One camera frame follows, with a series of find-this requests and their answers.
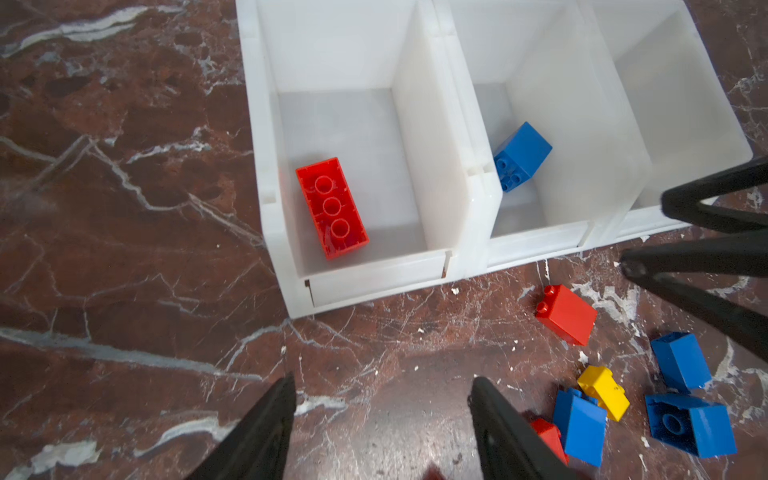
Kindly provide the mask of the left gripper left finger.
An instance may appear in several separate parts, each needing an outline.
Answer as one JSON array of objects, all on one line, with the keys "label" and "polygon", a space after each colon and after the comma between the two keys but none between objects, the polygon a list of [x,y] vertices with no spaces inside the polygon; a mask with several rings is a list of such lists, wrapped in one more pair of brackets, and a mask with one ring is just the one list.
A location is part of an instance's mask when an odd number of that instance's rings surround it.
[{"label": "left gripper left finger", "polygon": [[190,479],[281,479],[297,397],[294,376],[276,381]]}]

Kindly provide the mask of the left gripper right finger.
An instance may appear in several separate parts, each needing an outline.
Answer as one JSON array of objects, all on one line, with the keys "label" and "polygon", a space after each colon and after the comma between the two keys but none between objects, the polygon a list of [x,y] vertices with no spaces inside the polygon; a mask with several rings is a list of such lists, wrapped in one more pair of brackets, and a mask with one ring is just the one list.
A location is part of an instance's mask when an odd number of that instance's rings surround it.
[{"label": "left gripper right finger", "polygon": [[525,418],[487,378],[473,379],[468,397],[485,479],[576,479]]}]

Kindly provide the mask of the blue lego brick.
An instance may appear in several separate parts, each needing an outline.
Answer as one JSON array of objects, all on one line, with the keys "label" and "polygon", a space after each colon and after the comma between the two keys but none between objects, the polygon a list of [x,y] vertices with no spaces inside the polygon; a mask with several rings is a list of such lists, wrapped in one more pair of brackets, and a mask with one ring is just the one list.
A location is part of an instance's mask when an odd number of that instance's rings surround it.
[{"label": "blue lego brick", "polygon": [[551,144],[524,122],[493,154],[502,192],[511,192],[530,180],[551,151]]}]

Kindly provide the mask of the long red lego brick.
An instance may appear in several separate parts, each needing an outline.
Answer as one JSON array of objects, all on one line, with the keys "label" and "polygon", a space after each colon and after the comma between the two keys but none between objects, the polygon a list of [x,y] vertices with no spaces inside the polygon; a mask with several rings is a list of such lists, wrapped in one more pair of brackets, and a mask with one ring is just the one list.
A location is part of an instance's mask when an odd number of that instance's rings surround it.
[{"label": "long red lego brick", "polygon": [[369,243],[337,157],[300,167],[296,176],[327,260]]}]

